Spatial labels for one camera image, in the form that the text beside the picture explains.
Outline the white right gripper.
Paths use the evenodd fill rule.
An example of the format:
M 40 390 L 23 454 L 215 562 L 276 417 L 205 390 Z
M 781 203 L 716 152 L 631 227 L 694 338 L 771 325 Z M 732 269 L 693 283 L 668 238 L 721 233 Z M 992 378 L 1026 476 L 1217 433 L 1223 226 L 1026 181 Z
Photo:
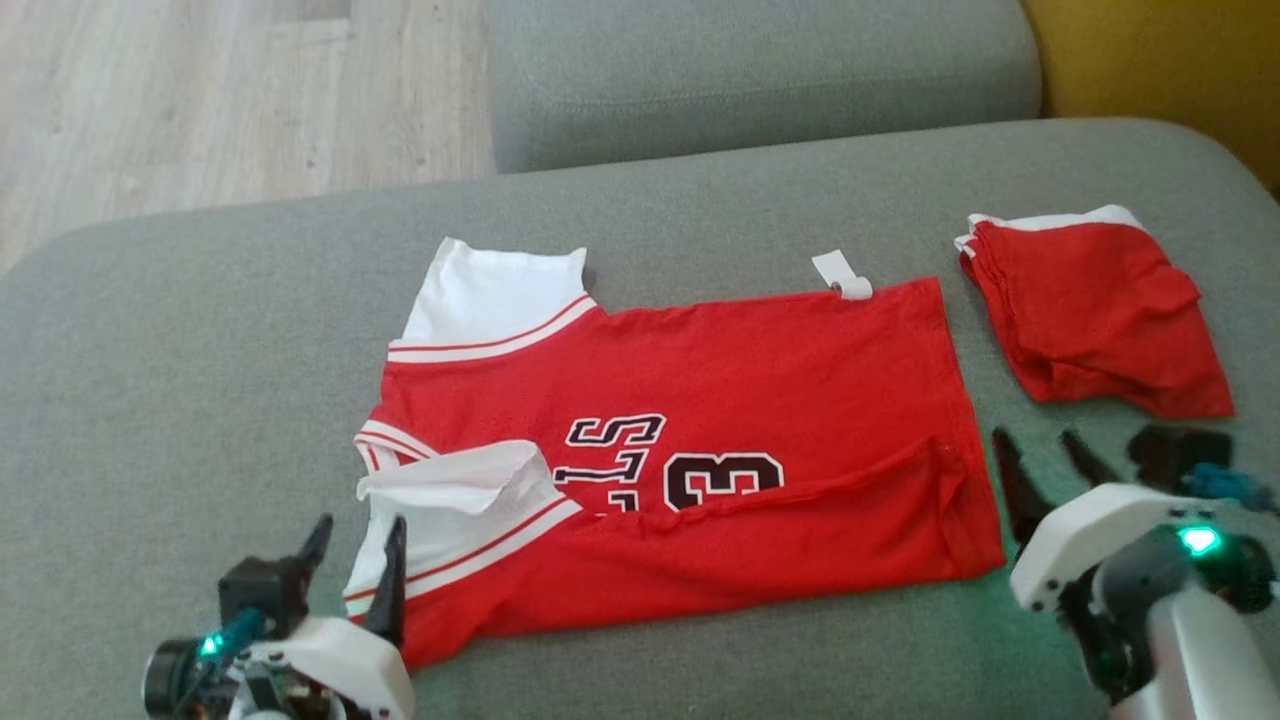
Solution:
M 1056 609 L 1069 582 L 1079 580 L 1158 528 L 1172 528 L 1174 547 L 1192 557 L 1217 548 L 1207 503 L 1119 484 L 1124 482 L 1120 474 L 1074 429 L 1060 433 L 1060 445 L 1075 473 L 1093 489 L 1055 510 L 1036 487 L 1009 430 L 996 427 L 991 441 L 1012 538 L 1023 547 L 1010 585 L 1025 610 Z

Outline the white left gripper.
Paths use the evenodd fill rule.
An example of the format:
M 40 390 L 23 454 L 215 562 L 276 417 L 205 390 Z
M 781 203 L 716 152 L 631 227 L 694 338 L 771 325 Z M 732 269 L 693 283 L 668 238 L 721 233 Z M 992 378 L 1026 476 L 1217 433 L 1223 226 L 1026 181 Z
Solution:
M 332 541 L 323 514 L 294 555 L 294 600 L 308 612 L 308 592 Z M 384 543 L 385 566 L 362 628 L 337 618 L 308 618 L 285 641 L 259 642 L 233 664 L 234 719 L 411 719 L 416 696 L 404 644 L 407 523 L 397 514 Z

